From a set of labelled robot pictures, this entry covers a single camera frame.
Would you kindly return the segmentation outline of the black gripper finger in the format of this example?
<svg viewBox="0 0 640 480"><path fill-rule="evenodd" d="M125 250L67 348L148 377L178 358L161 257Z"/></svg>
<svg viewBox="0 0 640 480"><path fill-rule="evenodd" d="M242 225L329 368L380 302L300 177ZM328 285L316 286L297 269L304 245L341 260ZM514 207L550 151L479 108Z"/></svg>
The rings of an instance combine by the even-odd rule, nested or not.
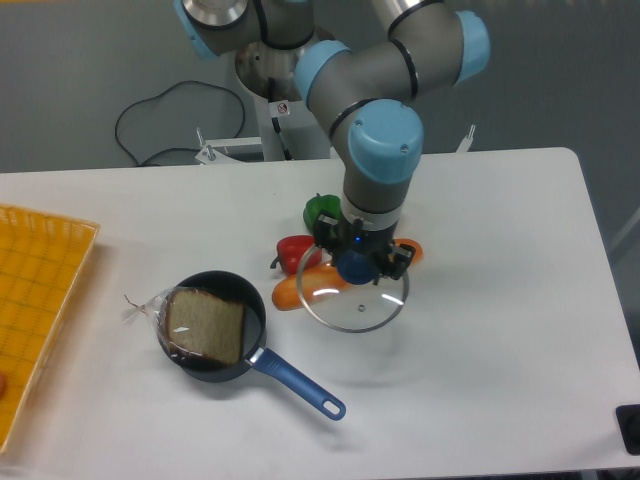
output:
<svg viewBox="0 0 640 480"><path fill-rule="evenodd" d="M321 210L313 222L315 245L324 250L340 247L339 220L327 210Z"/></svg>
<svg viewBox="0 0 640 480"><path fill-rule="evenodd" d="M403 277L411 265L416 248L408 243L392 243L384 250L373 255L374 265L377 273L374 283L377 284L380 278L388 278L397 281Z"/></svg>

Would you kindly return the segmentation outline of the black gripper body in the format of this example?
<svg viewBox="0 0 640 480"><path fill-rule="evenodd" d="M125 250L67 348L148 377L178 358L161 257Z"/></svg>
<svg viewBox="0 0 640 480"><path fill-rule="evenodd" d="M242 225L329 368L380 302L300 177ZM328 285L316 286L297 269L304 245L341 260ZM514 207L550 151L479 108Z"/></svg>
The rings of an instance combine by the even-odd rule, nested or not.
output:
<svg viewBox="0 0 640 480"><path fill-rule="evenodd" d="M338 246L333 265L343 280L375 280L389 276L389 255L395 225L382 230L366 230L360 220L353 223L341 217L338 223Z"/></svg>

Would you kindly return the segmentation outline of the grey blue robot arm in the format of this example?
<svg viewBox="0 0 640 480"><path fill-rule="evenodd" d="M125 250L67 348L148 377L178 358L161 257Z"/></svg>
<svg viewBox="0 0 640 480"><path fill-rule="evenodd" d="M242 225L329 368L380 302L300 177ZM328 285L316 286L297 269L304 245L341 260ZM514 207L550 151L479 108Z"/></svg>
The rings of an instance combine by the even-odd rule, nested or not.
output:
<svg viewBox="0 0 640 480"><path fill-rule="evenodd" d="M413 252L394 242L424 127L417 96L479 74L490 57L482 19L441 1L377 1L385 40L353 52L315 24L309 1L178 1L198 54L235 56L282 159L335 151L341 210L313 218L318 247L348 283L401 278Z"/></svg>

